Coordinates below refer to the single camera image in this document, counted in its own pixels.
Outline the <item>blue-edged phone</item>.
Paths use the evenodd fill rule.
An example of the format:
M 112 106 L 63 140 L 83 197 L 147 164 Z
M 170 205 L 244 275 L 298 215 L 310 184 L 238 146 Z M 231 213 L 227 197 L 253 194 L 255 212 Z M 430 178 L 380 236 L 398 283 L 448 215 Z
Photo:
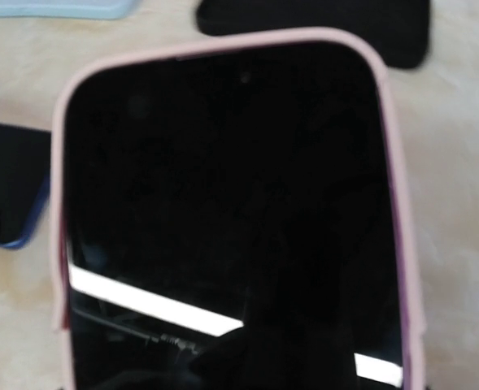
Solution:
M 51 133 L 0 123 L 0 247 L 31 239 L 50 194 Z

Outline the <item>light blue phone case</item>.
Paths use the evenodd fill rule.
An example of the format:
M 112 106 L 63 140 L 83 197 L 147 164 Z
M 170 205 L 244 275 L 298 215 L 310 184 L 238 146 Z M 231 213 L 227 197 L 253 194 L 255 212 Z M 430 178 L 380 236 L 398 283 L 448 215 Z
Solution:
M 117 20 L 128 15 L 139 1 L 0 1 L 0 18 L 64 18 L 80 20 Z

